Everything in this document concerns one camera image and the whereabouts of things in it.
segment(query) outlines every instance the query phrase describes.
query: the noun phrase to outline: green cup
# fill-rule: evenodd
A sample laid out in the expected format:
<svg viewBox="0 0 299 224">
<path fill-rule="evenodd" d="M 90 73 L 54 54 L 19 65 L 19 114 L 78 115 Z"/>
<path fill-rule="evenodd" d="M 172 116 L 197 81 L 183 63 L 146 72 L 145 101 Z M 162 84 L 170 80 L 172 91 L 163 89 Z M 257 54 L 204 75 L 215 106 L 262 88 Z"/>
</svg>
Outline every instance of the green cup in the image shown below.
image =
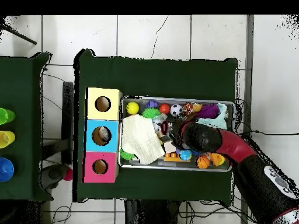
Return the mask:
<svg viewBox="0 0 299 224">
<path fill-rule="evenodd" d="M 16 114 L 13 111 L 0 108 L 0 125 L 9 123 L 16 118 Z"/>
</svg>

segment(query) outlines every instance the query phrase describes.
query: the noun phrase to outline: dark green tablecloth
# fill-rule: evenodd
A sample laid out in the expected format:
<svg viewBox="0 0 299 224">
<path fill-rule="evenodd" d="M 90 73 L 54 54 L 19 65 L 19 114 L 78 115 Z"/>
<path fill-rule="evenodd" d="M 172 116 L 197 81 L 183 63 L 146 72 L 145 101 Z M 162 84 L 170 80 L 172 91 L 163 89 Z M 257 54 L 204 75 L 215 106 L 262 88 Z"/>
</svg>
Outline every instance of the dark green tablecloth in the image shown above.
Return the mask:
<svg viewBox="0 0 299 224">
<path fill-rule="evenodd" d="M 138 198 L 169 200 L 222 200 L 231 202 L 231 171 L 198 172 L 120 168 L 114 184 L 82 183 L 82 150 L 85 88 L 119 89 L 124 95 L 235 101 L 237 60 L 171 61 L 130 58 L 97 58 L 82 50 L 74 61 L 75 102 L 79 117 L 74 122 L 74 200 L 84 198 Z"/>
<path fill-rule="evenodd" d="M 14 121 L 0 125 L 1 131 L 12 131 L 15 141 L 0 149 L 0 157 L 8 158 L 15 167 L 13 177 L 0 182 L 0 199 L 50 200 L 41 189 L 41 70 L 50 55 L 40 53 L 33 58 L 0 57 L 0 107 L 16 113 Z"/>
</svg>

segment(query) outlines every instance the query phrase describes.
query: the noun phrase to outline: green spiky ball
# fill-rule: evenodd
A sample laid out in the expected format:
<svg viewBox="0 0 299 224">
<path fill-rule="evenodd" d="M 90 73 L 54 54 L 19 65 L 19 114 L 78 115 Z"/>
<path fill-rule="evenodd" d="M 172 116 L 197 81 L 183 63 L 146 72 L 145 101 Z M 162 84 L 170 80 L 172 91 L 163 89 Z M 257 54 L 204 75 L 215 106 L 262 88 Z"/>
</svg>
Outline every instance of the green spiky ball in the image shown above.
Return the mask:
<svg viewBox="0 0 299 224">
<path fill-rule="evenodd" d="M 122 149 L 120 149 L 120 157 L 125 160 L 132 160 L 135 157 L 135 155 L 127 153 L 127 152 L 123 151 Z"/>
<path fill-rule="evenodd" d="M 160 114 L 161 112 L 158 109 L 151 107 L 144 109 L 142 116 L 145 118 L 154 118 Z"/>
</svg>

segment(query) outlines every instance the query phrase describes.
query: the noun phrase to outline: metal tray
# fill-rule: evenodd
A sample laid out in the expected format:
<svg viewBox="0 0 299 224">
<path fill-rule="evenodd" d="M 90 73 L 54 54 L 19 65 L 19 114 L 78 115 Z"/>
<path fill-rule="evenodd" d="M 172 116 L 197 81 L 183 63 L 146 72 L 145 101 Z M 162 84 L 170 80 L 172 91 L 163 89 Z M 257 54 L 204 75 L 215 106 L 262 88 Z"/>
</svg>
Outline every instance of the metal tray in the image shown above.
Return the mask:
<svg viewBox="0 0 299 224">
<path fill-rule="evenodd" d="M 129 102 L 136 102 L 139 105 L 138 114 L 142 114 L 144 109 L 146 109 L 146 104 L 149 100 L 155 100 L 158 102 L 158 107 L 162 103 L 168 103 L 169 105 L 173 104 L 186 104 L 188 102 L 195 102 L 199 104 L 213 104 L 213 103 L 222 103 L 227 106 L 228 118 L 226 119 L 228 130 L 234 129 L 234 120 L 235 120 L 235 104 L 231 101 L 216 101 L 216 100 L 196 100 L 196 99 L 175 99 L 175 98 L 161 98 L 161 97 L 148 97 L 148 96 L 139 96 L 139 97 L 130 97 L 124 96 L 120 102 L 120 110 L 122 112 L 122 118 L 126 118 L 129 116 L 126 111 L 127 104 Z M 119 150 L 121 148 L 121 137 L 122 137 L 122 127 L 123 123 L 120 123 L 120 141 L 119 141 Z M 231 164 L 226 164 L 215 167 L 209 165 L 206 169 L 199 169 L 195 164 L 195 156 L 192 156 L 191 162 L 165 162 L 163 158 L 159 158 L 156 161 L 152 162 L 148 165 L 139 164 L 137 160 L 124 160 L 118 155 L 119 160 L 118 163 L 121 167 L 127 167 L 132 169 L 167 169 L 167 170 L 187 170 L 187 171 L 198 171 L 198 172 L 228 172 L 231 170 Z"/>
</svg>

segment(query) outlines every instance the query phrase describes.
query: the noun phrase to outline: yellow cup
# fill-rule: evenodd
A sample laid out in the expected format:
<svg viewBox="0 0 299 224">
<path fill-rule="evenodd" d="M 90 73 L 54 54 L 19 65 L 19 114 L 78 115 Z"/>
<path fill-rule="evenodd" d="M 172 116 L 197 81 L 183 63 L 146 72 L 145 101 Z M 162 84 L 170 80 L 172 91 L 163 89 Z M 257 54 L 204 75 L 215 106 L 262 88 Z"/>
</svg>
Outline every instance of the yellow cup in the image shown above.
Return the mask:
<svg viewBox="0 0 299 224">
<path fill-rule="evenodd" d="M 10 145 L 15 138 L 15 134 L 11 131 L 0 131 L 0 149 Z"/>
</svg>

